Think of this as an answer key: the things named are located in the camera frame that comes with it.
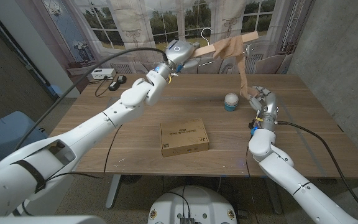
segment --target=small brown box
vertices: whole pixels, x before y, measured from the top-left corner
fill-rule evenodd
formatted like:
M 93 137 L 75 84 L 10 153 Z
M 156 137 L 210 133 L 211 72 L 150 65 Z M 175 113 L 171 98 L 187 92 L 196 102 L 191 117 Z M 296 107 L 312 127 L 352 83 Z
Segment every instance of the small brown box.
M 163 157 L 208 150 L 208 136 L 201 118 L 161 124 Z

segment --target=wall outlet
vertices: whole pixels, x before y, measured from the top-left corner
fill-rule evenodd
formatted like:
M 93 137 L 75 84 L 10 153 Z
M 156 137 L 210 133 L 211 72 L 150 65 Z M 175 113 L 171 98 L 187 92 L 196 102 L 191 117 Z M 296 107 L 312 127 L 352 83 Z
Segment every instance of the wall outlet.
M 116 76 L 116 70 L 113 68 L 97 68 L 92 72 L 92 77 L 95 80 L 103 79 L 105 76 L 107 76 L 107 78 Z

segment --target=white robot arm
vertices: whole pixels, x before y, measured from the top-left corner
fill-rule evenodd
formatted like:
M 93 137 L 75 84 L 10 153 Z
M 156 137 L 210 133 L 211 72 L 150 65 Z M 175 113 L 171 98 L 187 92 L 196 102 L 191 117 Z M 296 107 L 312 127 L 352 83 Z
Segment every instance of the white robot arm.
M 0 216 L 10 214 L 25 199 L 34 200 L 55 187 L 81 158 L 118 126 L 140 117 L 144 102 L 154 105 L 177 66 L 187 61 L 199 44 L 173 40 L 160 63 L 121 95 L 115 104 L 69 132 L 22 147 L 0 162 Z
M 250 104 L 263 121 L 260 124 L 256 121 L 260 128 L 254 131 L 248 146 L 260 168 L 290 193 L 315 223 L 356 223 L 356 219 L 293 168 L 293 161 L 287 153 L 274 146 L 278 113 L 276 96 L 265 88 L 254 88 L 259 90 L 260 96 L 251 97 Z

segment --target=black strap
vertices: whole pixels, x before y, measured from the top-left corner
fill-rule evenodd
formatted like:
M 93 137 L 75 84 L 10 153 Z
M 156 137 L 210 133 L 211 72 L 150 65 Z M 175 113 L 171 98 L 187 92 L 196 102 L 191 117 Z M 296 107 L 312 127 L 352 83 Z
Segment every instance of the black strap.
M 37 181 L 37 188 L 35 189 L 35 193 L 45 188 L 45 179 L 42 176 L 42 174 L 29 162 L 25 160 L 19 160 L 12 164 L 17 164 L 25 168 L 29 173 L 34 177 L 34 179 Z

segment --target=black cable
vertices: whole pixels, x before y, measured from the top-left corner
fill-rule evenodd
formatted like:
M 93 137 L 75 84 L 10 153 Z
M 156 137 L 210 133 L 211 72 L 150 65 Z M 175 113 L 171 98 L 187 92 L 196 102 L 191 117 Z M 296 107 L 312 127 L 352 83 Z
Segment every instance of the black cable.
M 106 162 L 104 162 L 104 169 L 103 169 L 103 176 L 104 174 L 106 173 L 106 166 L 107 166 L 107 160 L 109 159 L 109 155 L 110 155 L 110 150 L 111 150 L 111 146 L 117 136 L 117 133 L 118 131 L 120 130 L 120 128 L 122 127 L 122 125 L 117 129 L 116 133 L 114 134 L 114 137 L 112 137 L 112 141 L 111 141 L 111 144 L 110 144 L 110 148 L 109 148 L 109 151 L 107 152 L 107 156 L 106 156 Z
M 186 184 L 183 186 L 183 191 L 181 192 L 181 198 L 182 198 L 181 205 L 183 207 L 183 217 L 185 217 L 185 202 L 183 201 L 185 199 L 185 188 L 186 188 Z
M 22 208 L 23 208 L 23 211 L 26 215 L 28 216 L 33 216 L 33 214 L 31 214 L 30 212 L 28 212 L 26 209 L 25 209 L 25 206 L 24 206 L 24 202 L 22 202 Z
M 335 157 L 334 157 L 333 152 L 331 152 L 331 150 L 330 150 L 328 144 L 326 143 L 326 141 L 325 141 L 322 137 L 320 137 L 318 134 L 316 134 L 316 133 L 310 131 L 309 129 L 306 129 L 306 128 L 304 128 L 304 127 L 302 127 L 302 126 L 299 126 L 299 125 L 297 125 L 297 124 L 293 124 L 293 123 L 286 122 L 286 121 L 277 121 L 277 124 L 279 124 L 279 125 L 290 125 L 290 126 L 299 128 L 299 129 L 304 130 L 304 131 L 306 131 L 307 133 L 313 135 L 314 137 L 318 138 L 318 139 L 324 144 L 324 146 L 326 147 L 326 149 L 327 149 L 327 151 L 328 151 L 328 154 L 329 154 L 329 156 L 331 157 L 331 159 L 333 160 L 333 162 L 334 162 L 334 164 L 335 164 L 335 167 L 336 167 L 336 169 L 338 170 L 339 175 L 341 176 L 341 179 L 342 179 L 342 181 L 344 182 L 344 184 L 345 184 L 347 190 L 352 194 L 354 200 L 358 203 L 358 197 L 357 197 L 356 194 L 353 192 L 353 190 L 349 187 L 349 184 L 347 183 L 347 181 L 346 181 L 346 179 L 345 179 L 345 176 L 344 176 L 343 173 L 342 173 L 341 168 L 339 167 L 338 163 L 336 162 L 336 159 L 335 159 Z
M 67 96 L 67 94 L 69 94 L 69 92 L 71 92 L 74 87 L 77 86 L 77 84 L 79 84 L 84 78 L 86 78 L 87 75 L 89 75 L 91 72 L 93 72 L 93 70 L 95 70 L 96 68 L 98 68 L 100 65 L 106 63 L 107 61 L 116 58 L 120 55 L 129 53 L 129 52 L 134 52 L 134 51 L 140 51 L 140 50 L 153 50 L 156 52 L 160 52 L 162 54 L 163 60 L 164 62 L 168 62 L 168 58 L 167 55 L 165 54 L 165 52 L 163 50 L 160 49 L 155 49 L 152 47 L 139 47 L 139 48 L 134 48 L 134 49 L 128 49 L 128 50 L 123 50 L 119 53 L 116 53 L 110 57 L 105 58 L 104 60 L 102 60 L 101 62 L 97 63 L 96 65 L 93 65 L 88 71 L 86 71 L 79 79 L 77 79 L 76 82 L 74 82 L 69 89 L 67 89 L 60 97 L 59 99 L 57 99 L 52 106 L 50 106 L 50 108 L 38 119 L 37 122 L 34 123 L 34 125 L 24 134 L 24 136 L 20 139 L 20 141 L 17 143 L 16 147 L 14 148 L 14 151 L 18 150 L 23 142 L 25 141 L 25 139 L 27 139 L 27 137 L 29 137 L 29 135 L 31 134 L 31 132 L 38 126 L 39 123 L 41 123 L 41 121 L 56 107 L 56 105 L 58 105 L 61 100 Z
M 161 177 L 162 177 L 162 193 L 161 194 L 164 194 L 164 188 L 165 188 L 164 176 L 161 176 Z
M 99 95 L 98 95 L 98 90 L 100 89 L 100 87 L 106 82 L 106 80 L 107 79 L 103 79 L 103 82 L 101 82 L 100 83 L 100 85 L 97 87 L 97 89 L 95 90 L 95 92 L 94 92 L 94 95 L 96 96 L 96 97 L 99 97 L 99 96 L 101 96 L 101 95 L 103 95 L 103 93 L 105 93 L 108 89 L 109 89 L 109 87 L 107 86 L 107 88 L 102 92 L 102 93 L 100 93 Z
M 252 206 L 254 207 L 256 222 L 259 224 L 258 216 L 256 215 L 256 206 L 255 206 L 255 200 L 254 200 L 254 191 L 252 190 L 253 186 L 252 186 L 252 181 L 251 181 L 251 174 L 250 174 L 249 168 L 248 168 L 248 150 L 249 150 L 249 147 L 247 147 L 247 152 L 246 152 L 246 166 L 247 166 L 247 171 L 248 171 L 249 185 L 251 187 Z
M 92 81 L 92 82 L 89 82 L 88 85 L 96 84 L 96 83 L 99 83 L 100 81 L 103 81 L 103 80 L 104 79 Z
M 189 210 L 189 217 L 190 218 L 190 206 L 189 206 L 189 203 L 187 202 L 187 200 L 184 198 L 184 196 L 180 195 L 180 194 L 176 194 L 175 192 L 166 192 L 166 193 L 171 193 L 171 194 L 174 194 L 174 195 L 177 195 L 179 197 L 182 198 L 182 200 L 184 200 L 187 204 L 187 209 Z
M 106 166 L 107 166 L 107 161 L 109 159 L 109 155 L 110 155 L 110 151 L 111 151 L 111 147 L 112 147 L 112 144 L 117 136 L 117 133 L 119 131 L 119 129 L 122 127 L 122 125 L 117 129 L 116 133 L 114 134 L 114 137 L 112 137 L 112 141 L 111 141 L 111 144 L 110 144 L 110 148 L 109 148 L 109 151 L 107 152 L 107 156 L 106 156 L 106 162 L 104 163 L 104 169 L 103 169 L 103 176 L 102 177 L 97 177 L 97 176 L 94 176 L 94 175 L 89 175 L 89 174 L 83 174 L 83 173 L 80 173 L 80 172 L 67 172 L 67 173 L 62 173 L 62 174 L 58 174 L 58 175 L 55 175 L 55 176 L 52 176 L 52 177 L 49 177 L 48 179 L 45 180 L 45 183 L 56 178 L 56 177 L 60 177 L 60 176 L 63 176 L 63 175 L 83 175 L 83 176 L 86 176 L 86 177 L 92 177 L 92 178 L 96 178 L 96 179 L 103 179 L 104 178 L 104 175 L 106 173 Z

